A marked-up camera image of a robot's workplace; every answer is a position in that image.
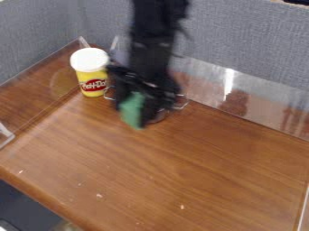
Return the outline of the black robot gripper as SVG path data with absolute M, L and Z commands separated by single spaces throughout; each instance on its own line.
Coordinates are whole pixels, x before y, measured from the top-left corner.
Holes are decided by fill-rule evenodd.
M 115 77 L 116 110 L 131 90 L 158 88 L 164 92 L 180 93 L 180 86 L 168 75 L 167 66 L 179 21 L 186 18 L 188 4 L 188 0 L 131 0 L 128 66 L 107 66 L 108 74 Z M 159 100 L 147 97 L 141 105 L 140 127 L 155 120 L 159 110 Z

